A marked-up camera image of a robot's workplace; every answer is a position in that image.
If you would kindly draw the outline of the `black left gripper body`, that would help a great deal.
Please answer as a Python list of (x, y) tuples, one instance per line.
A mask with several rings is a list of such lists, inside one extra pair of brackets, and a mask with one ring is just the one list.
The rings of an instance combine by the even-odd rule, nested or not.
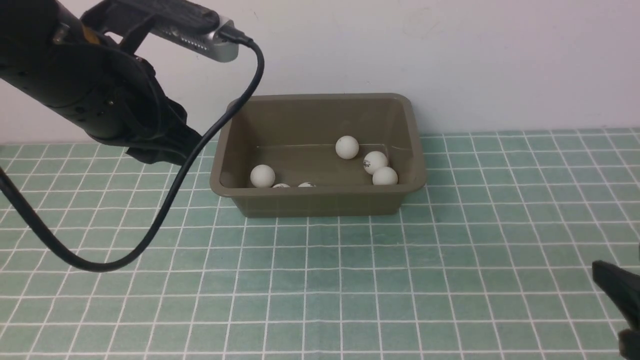
[(30, 96), (105, 144), (187, 126), (148, 64), (104, 45), (52, 44), (30, 66)]

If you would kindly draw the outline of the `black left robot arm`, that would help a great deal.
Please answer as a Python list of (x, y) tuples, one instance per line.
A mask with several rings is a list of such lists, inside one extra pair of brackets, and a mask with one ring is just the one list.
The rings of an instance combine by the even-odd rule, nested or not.
[(145, 164), (182, 166), (202, 136), (136, 55), (164, 15), (149, 3), (103, 0), (82, 17), (57, 0), (1, 2), (1, 79)]

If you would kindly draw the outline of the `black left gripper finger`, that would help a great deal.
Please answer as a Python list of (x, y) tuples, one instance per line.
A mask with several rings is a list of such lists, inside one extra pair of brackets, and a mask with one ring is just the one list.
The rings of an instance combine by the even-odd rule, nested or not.
[(138, 139), (125, 145), (126, 154), (148, 165), (168, 163), (183, 166), (201, 139), (196, 130), (186, 125), (174, 126), (154, 139)]

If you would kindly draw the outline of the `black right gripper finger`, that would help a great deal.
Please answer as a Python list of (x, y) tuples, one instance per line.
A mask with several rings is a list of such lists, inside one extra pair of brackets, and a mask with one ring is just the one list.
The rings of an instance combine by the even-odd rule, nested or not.
[(640, 331), (622, 330), (618, 333), (619, 355), (625, 360), (640, 360)]
[(604, 260), (592, 262), (592, 280), (614, 303), (631, 330), (639, 330), (640, 276)]

